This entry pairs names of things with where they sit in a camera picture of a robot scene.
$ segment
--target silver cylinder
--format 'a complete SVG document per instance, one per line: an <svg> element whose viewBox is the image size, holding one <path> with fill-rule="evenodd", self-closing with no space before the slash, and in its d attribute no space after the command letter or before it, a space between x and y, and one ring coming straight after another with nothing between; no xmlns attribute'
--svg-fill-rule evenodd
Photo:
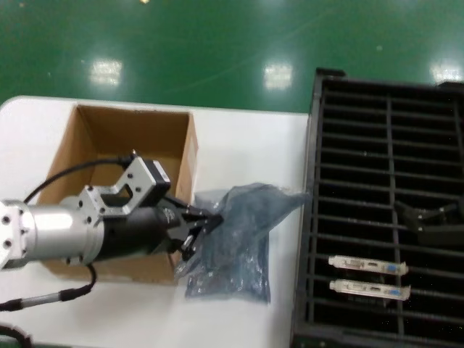
<svg viewBox="0 0 464 348"><path fill-rule="evenodd" d="M35 230L26 233L30 261L83 256L90 225L79 211L44 205L29 207L29 213L30 221L25 217L23 224Z"/></svg>
<svg viewBox="0 0 464 348"><path fill-rule="evenodd" d="M30 261L63 259L72 265L93 261L102 247L104 224L88 223L75 197L62 205L26 205L21 201L3 201L17 210L17 234L14 246L20 256L10 258L6 268L19 268Z"/></svg>

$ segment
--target metal bracket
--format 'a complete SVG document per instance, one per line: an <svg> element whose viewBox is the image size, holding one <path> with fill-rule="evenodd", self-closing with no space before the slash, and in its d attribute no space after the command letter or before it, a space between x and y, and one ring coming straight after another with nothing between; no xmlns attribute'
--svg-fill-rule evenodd
<svg viewBox="0 0 464 348"><path fill-rule="evenodd" d="M119 218L129 215L143 204L158 184L170 183L161 164L153 161L153 165L160 175L158 181L145 161L141 157L136 157L115 185L85 186L78 197L78 208L87 214L87 222L97 225L103 218ZM127 190L131 197L121 207L111 207L102 198L117 196L123 190Z"/></svg>

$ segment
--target white label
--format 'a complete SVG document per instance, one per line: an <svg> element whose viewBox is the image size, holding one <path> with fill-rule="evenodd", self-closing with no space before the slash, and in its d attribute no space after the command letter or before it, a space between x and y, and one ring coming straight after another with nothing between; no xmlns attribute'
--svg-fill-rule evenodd
<svg viewBox="0 0 464 348"><path fill-rule="evenodd" d="M158 161L153 161L154 166L158 169L159 174L161 174L162 178L165 179L166 182L170 183L169 176L167 176L164 169L162 169L161 164Z"/></svg>

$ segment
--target open cardboard box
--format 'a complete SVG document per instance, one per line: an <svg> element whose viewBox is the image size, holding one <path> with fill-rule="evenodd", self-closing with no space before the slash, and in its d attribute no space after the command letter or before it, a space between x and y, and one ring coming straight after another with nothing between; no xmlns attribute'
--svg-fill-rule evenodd
<svg viewBox="0 0 464 348"><path fill-rule="evenodd" d="M78 105L72 111L49 177L74 165L98 158L128 155L135 149L142 157L158 160L171 180L170 193L191 201L196 167L194 118L187 112L130 110ZM59 179L44 189L39 204L58 204L78 195L83 187L113 185L122 175L116 165L100 165ZM95 264L101 280L175 283L173 268L178 254L119 259ZM63 278L88 278L81 266L55 260L44 262Z"/></svg>

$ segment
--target black plastic part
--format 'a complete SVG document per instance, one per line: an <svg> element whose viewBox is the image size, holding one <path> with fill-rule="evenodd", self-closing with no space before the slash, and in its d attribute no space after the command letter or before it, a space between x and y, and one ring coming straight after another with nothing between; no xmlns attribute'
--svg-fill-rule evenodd
<svg viewBox="0 0 464 348"><path fill-rule="evenodd" d="M464 197L436 210L419 210L396 201L394 208L418 242L426 246L464 246Z"/></svg>
<svg viewBox="0 0 464 348"><path fill-rule="evenodd" d="M137 208L127 217L106 219L103 244L95 261L151 254L166 243L167 248L167 230L178 226L179 223L177 218L168 220L167 215L158 207Z"/></svg>
<svg viewBox="0 0 464 348"><path fill-rule="evenodd" d="M432 210L463 194L463 91L317 71L292 347L464 347L464 248L420 245L394 210L396 201ZM385 282L411 285L410 299L340 297L328 287L340 277L328 265L335 254L406 262L407 275Z"/></svg>
<svg viewBox="0 0 464 348"><path fill-rule="evenodd" d="M0 304L0 312L14 312L22 309L21 299L12 299Z"/></svg>
<svg viewBox="0 0 464 348"><path fill-rule="evenodd" d="M156 165L154 165L153 161L144 160L144 162L150 174L152 174L153 179L156 181L157 184L153 188L152 192L150 192L150 194L140 204L140 206L141 207L156 207L156 205L160 202L160 200L169 191L169 188L171 187L171 182L166 181L166 179L160 173Z"/></svg>

